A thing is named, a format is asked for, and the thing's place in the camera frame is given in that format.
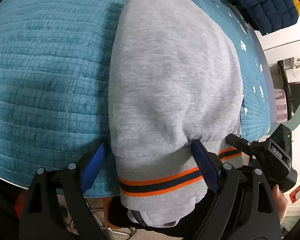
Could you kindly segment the person's right hand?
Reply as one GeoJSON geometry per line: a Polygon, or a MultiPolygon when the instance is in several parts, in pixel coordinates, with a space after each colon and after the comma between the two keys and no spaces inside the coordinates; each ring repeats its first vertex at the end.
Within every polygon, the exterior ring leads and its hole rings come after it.
{"type": "Polygon", "coordinates": [[[281,192],[278,185],[275,185],[273,187],[272,194],[277,207],[280,224],[282,224],[287,213],[288,200],[285,197],[285,195],[281,192]]]}

